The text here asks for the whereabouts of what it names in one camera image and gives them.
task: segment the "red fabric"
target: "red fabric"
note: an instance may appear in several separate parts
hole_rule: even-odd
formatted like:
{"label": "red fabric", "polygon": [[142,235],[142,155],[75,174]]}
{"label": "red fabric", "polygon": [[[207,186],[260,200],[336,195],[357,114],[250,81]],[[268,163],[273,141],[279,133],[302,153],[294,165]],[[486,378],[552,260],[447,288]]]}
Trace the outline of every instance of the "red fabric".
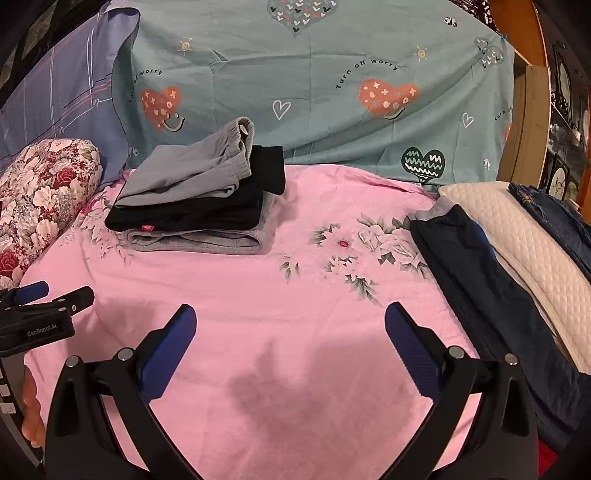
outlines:
{"label": "red fabric", "polygon": [[538,439],[538,478],[541,477],[548,468],[552,466],[552,464],[558,458],[558,455],[554,453],[550,448]]}

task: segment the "human hand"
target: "human hand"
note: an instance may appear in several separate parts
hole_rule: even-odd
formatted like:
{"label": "human hand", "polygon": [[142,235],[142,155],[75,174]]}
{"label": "human hand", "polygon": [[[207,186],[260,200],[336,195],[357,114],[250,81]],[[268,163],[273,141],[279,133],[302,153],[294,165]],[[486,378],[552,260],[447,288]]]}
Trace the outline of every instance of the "human hand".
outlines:
{"label": "human hand", "polygon": [[37,384],[26,365],[22,384],[22,402],[25,404],[22,435],[31,442],[33,448],[43,447],[45,446],[45,425],[41,419],[41,404],[37,400]]}

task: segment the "orange heart print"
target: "orange heart print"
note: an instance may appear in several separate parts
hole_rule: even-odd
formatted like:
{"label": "orange heart print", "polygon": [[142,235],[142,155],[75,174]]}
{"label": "orange heart print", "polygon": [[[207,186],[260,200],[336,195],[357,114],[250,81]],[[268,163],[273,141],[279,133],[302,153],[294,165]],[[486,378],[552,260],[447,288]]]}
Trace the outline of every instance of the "orange heart print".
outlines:
{"label": "orange heart print", "polygon": [[145,89],[141,95],[144,114],[160,130],[164,122],[174,116],[181,103],[181,90],[178,87],[166,87],[161,93]]}
{"label": "orange heart print", "polygon": [[384,116],[406,108],[420,95],[421,91],[412,83],[392,87],[383,80],[369,79],[359,87],[359,101],[374,116]]}

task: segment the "denim fabric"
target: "denim fabric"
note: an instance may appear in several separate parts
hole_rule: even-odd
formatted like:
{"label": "denim fabric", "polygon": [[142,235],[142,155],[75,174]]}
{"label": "denim fabric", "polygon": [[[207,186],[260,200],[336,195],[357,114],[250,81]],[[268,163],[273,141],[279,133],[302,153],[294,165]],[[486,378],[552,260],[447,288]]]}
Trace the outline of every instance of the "denim fabric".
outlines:
{"label": "denim fabric", "polygon": [[538,434],[560,452],[591,407],[591,377],[558,350],[531,296],[491,256],[459,205],[443,216],[413,220],[410,229],[480,357],[503,361],[509,352],[519,357]]}
{"label": "denim fabric", "polygon": [[509,191],[591,281],[591,225],[564,203],[535,187],[511,183]]}

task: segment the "blue gripper pad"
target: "blue gripper pad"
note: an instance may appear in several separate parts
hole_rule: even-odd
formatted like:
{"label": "blue gripper pad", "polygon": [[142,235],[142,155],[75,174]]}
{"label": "blue gripper pad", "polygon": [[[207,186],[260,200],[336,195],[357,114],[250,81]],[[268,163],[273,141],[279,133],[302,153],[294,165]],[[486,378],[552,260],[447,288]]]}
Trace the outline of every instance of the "blue gripper pad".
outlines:
{"label": "blue gripper pad", "polygon": [[31,283],[25,287],[20,287],[14,293],[14,304],[15,305],[26,305],[32,301],[42,299],[49,295],[49,285],[47,282],[38,281],[37,283]]}
{"label": "blue gripper pad", "polygon": [[152,347],[153,353],[145,360],[139,372],[140,393],[146,403],[164,394],[196,332],[195,310],[189,305],[181,305],[164,328],[150,332],[144,339],[146,342],[150,335],[152,338],[157,336],[157,343]]}
{"label": "blue gripper pad", "polygon": [[386,333],[423,397],[439,399],[441,368],[421,338],[421,330],[398,302],[386,309]]}

